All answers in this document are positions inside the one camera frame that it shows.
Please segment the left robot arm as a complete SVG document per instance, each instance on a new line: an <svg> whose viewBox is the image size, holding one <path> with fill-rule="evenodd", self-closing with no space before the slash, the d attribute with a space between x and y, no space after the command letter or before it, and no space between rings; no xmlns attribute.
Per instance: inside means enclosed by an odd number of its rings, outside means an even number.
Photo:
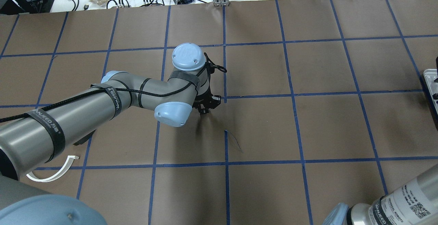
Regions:
<svg viewBox="0 0 438 225"><path fill-rule="evenodd" d="M85 143L102 124L134 106L154 112L158 122L186 124L193 109L206 114L221 104L210 89L215 70L226 73L194 43L177 46L167 81L110 71L99 84L50 106L2 118L1 175L14 180L52 161L70 145Z"/></svg>

